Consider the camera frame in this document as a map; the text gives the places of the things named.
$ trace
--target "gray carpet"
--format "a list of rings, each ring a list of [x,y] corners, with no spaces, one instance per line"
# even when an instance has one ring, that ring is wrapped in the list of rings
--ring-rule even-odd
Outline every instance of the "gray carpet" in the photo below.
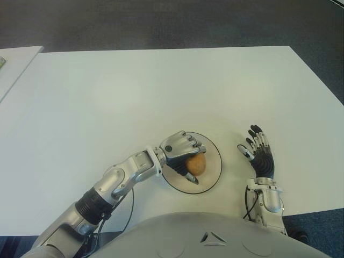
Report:
[[[56,52],[289,45],[342,103],[343,32],[343,8],[329,0],[0,1],[0,48],[43,45],[45,52]],[[284,222],[288,231],[306,230],[311,246],[344,257],[343,209],[284,217]],[[1,254],[20,257],[34,240],[0,237]],[[15,247],[7,256],[5,244]]]

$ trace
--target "white plate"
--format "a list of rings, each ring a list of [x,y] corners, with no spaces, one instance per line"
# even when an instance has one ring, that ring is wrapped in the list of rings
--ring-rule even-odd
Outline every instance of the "white plate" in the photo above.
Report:
[[[175,189],[185,192],[186,194],[200,194],[208,191],[217,183],[221,175],[222,161],[219,151],[211,140],[199,133],[188,132],[188,134],[200,140],[206,147],[206,169],[203,174],[197,176],[199,184],[196,185],[189,182],[185,177],[178,174],[169,166],[163,167],[162,175]]]

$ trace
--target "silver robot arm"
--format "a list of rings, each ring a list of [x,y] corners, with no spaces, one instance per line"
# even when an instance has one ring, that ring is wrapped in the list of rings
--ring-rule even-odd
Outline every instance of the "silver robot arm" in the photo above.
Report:
[[[253,138],[253,141],[250,138],[246,138],[246,141],[250,144],[253,153],[244,145],[238,145],[238,150],[248,158],[256,171],[256,178],[250,178],[247,181],[246,189],[246,191],[254,191],[256,193],[256,199],[253,201],[252,207],[255,208],[256,216],[254,219],[250,216],[252,208],[249,210],[247,207],[247,192],[245,194],[246,215],[248,215],[248,219],[251,221],[286,234],[282,220],[284,206],[280,198],[280,193],[283,190],[274,181],[275,165],[270,145],[266,135],[257,125],[252,125],[251,129],[248,133]]]
[[[197,183],[197,179],[185,168],[190,155],[205,152],[201,142],[180,131],[165,139],[160,147],[146,147],[131,155],[124,162],[106,170],[83,197],[73,203],[35,241],[32,249],[23,257],[73,257],[102,220],[107,220],[116,204],[133,187],[153,175],[159,176],[166,164],[177,173]]]

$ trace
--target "table surface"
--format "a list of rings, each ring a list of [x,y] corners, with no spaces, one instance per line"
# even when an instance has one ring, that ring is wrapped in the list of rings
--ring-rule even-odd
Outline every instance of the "table surface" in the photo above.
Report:
[[[6,60],[0,69],[0,102],[42,49],[41,46],[0,49],[0,56]]]
[[[150,178],[130,225],[178,211],[240,217],[254,174],[236,145],[250,124],[272,146],[284,215],[344,207],[343,115],[287,46],[40,53],[0,104],[0,232],[40,234],[107,167],[179,130],[215,143],[219,182],[187,195]],[[131,201],[104,231],[124,227]]]

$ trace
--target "black cable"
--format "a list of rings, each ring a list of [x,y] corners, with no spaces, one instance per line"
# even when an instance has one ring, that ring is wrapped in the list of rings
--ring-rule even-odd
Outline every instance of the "black cable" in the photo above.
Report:
[[[133,215],[133,210],[134,210],[134,188],[132,188],[132,195],[133,195],[133,201],[132,201],[132,205],[131,205],[131,211],[130,211],[130,215],[129,215],[129,218],[128,218],[128,221],[124,227],[124,229],[122,230],[122,232],[124,232],[126,229],[127,229],[127,226],[129,225],[129,222],[131,220],[131,217]],[[118,205],[124,200],[124,198],[127,196],[127,194],[123,195],[123,197],[118,201],[118,203],[116,203],[116,205],[112,208],[111,210],[111,213],[118,207]],[[88,256],[90,256],[91,254],[93,254],[96,249],[97,249],[97,245],[98,245],[98,241],[99,241],[99,236],[100,236],[100,233],[103,229],[103,226],[105,224],[105,222],[109,219],[110,217],[108,217],[107,219],[103,219],[101,225],[99,226],[99,229],[98,229],[98,232],[97,232],[97,235],[96,235],[96,243],[95,243],[95,246],[94,248],[89,251],[88,253],[84,254],[83,256],[81,256],[81,258],[86,258]]]
[[[243,219],[246,218],[246,216],[248,216],[248,220],[249,221],[252,221],[252,218],[251,218],[251,215],[250,215],[250,212],[251,210],[254,208],[254,206],[256,205],[257,201],[258,201],[258,193],[257,191],[254,191],[256,193],[256,200],[254,201],[251,209],[248,209],[248,205],[247,205],[247,192],[248,192],[248,186],[246,186],[246,189],[245,189],[245,207],[246,207],[246,214],[245,216],[243,217]]]
[[[106,220],[103,219],[101,225],[99,226],[99,229],[98,229],[98,232],[97,232],[97,235],[96,235],[96,243],[95,243],[94,248],[91,251],[89,251],[88,253],[86,253],[83,256],[81,256],[81,258],[86,258],[86,257],[90,256],[91,254],[93,254],[96,251],[97,245],[98,245],[98,241],[99,241],[99,236],[100,236],[100,233],[102,231],[102,228],[103,228],[105,222],[106,222]]]
[[[127,229],[127,226],[129,225],[129,222],[131,220],[131,216],[133,215],[133,210],[134,210],[134,188],[131,190],[131,193],[133,194],[133,201],[131,202],[131,212],[130,212],[127,224],[125,225],[125,227],[122,230],[122,233]]]

